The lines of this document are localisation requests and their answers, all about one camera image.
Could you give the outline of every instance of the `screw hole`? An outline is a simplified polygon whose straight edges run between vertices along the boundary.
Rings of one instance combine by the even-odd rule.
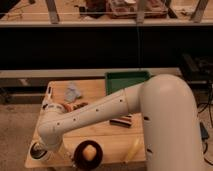
[[[150,121],[148,116],[144,116],[143,119],[146,120],[146,121]]]
[[[150,153],[150,154],[153,154],[152,150],[149,149],[149,148],[147,148],[146,151],[147,151],[148,153]]]

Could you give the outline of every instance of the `cable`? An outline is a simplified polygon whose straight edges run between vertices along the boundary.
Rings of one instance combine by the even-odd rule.
[[[203,141],[205,144],[205,149],[203,150],[203,154],[206,154],[206,152],[208,151],[208,143],[206,141]],[[209,164],[210,166],[213,166],[213,163],[211,161],[209,161],[207,158],[204,157],[204,161]]]
[[[209,89],[208,102],[198,104],[198,107],[202,104],[205,104],[205,106],[198,113],[202,113],[209,105],[211,106],[211,101],[212,101],[212,86],[210,86]]]
[[[198,112],[198,114],[202,113],[204,110],[208,108],[209,110],[209,119],[211,122],[211,127],[213,128],[213,118],[211,113],[211,106],[212,106],[212,100],[213,100],[213,84],[211,81],[208,81],[207,84],[209,85],[209,95],[208,95],[208,102],[207,103],[200,103],[197,105],[199,107],[201,104],[204,104],[205,106]]]
[[[206,159],[205,157],[204,157],[204,160],[205,160],[206,163],[208,163],[209,165],[213,166],[213,163],[210,162],[210,161],[209,161],[208,159]]]
[[[208,151],[209,145],[206,141],[203,141],[205,144],[205,149],[203,150],[203,154],[206,154],[206,152]]]

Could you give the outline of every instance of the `brown egg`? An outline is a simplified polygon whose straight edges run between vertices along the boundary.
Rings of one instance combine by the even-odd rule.
[[[87,161],[92,161],[97,154],[97,150],[92,145],[87,145],[83,150],[83,156]]]

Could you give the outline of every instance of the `floor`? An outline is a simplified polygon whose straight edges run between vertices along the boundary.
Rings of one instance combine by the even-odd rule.
[[[45,171],[47,169],[26,169],[25,158],[37,122],[40,104],[9,104],[0,105],[0,170],[1,171]],[[200,114],[210,138],[206,158],[213,162],[213,128],[210,127],[208,112]],[[58,171],[73,170],[57,168]],[[140,165],[102,166],[103,171],[142,171]],[[213,166],[206,164],[206,171],[213,171]]]

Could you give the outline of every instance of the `tabletop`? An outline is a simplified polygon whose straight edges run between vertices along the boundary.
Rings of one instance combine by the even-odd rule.
[[[73,106],[84,103],[92,103],[104,97],[105,94],[105,81],[103,79],[96,80],[74,80],[71,81],[79,91],[83,94],[82,98],[75,100],[72,103],[67,103],[72,108]],[[54,102],[65,103],[65,92],[68,88],[70,81],[52,81],[48,87],[52,88],[52,99]],[[38,122],[43,115],[41,108]],[[141,148],[133,157],[131,162],[144,163],[145,151],[143,142],[143,127],[141,114],[132,115],[132,126],[124,128],[117,125],[110,125],[109,121],[93,124],[84,128],[80,128],[64,134],[63,145],[71,155],[74,153],[76,147],[85,140],[96,141],[103,150],[102,164],[124,163],[125,156],[132,144],[137,138],[141,138]],[[31,145],[38,141],[39,136],[37,133],[37,126],[32,137]],[[25,161],[26,168],[37,167],[60,167],[71,166],[71,160],[62,153],[53,153],[47,162],[41,162],[33,159],[28,151]]]
[[[35,0],[36,3],[29,4],[28,0],[21,0],[7,13],[2,21],[49,21],[49,13],[44,0]],[[86,21],[88,18],[79,14],[78,6],[85,6],[84,0],[54,0],[60,21]],[[172,0],[171,9],[177,14],[178,19],[188,20],[190,17],[182,14],[183,10],[195,9],[198,0]],[[204,12],[205,19],[213,19],[213,1],[209,1]],[[108,15],[95,21],[111,21]]]

